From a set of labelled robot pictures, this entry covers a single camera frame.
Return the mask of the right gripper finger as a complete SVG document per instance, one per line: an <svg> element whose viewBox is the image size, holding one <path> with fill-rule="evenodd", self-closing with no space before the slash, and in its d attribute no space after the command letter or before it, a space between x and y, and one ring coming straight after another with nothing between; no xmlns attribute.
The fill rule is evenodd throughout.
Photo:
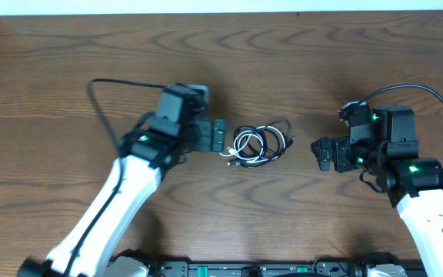
<svg viewBox="0 0 443 277"><path fill-rule="evenodd" d="M333 163L331 152L319 152L316 154L316 159L321 171L327 172L331 169L331 164Z"/></svg>
<svg viewBox="0 0 443 277"><path fill-rule="evenodd" d="M319 138L311 143L311 151L315 156L331 156L334 142L334 138Z"/></svg>

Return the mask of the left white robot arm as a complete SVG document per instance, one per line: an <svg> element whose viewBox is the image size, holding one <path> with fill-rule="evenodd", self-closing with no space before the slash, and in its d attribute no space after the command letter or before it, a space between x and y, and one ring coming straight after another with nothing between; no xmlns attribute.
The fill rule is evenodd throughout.
<svg viewBox="0 0 443 277"><path fill-rule="evenodd" d="M122 139L117 159L78 224L44 262L26 259L19 276L103 276L117 244L167 172L190 152L221 152L225 121L206 117L204 85L163 85L158 107L145 113Z"/></svg>

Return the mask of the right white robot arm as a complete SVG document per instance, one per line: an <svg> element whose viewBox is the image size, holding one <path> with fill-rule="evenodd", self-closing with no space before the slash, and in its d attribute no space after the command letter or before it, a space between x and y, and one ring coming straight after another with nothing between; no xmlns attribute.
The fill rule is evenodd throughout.
<svg viewBox="0 0 443 277"><path fill-rule="evenodd" d="M322 137L311 144L326 172L361 170L375 177L369 187L385 193L406 224L425 271L443 276L443 168L435 158L419 156L415 114L408 105L351 104L340 110L348 135Z"/></svg>

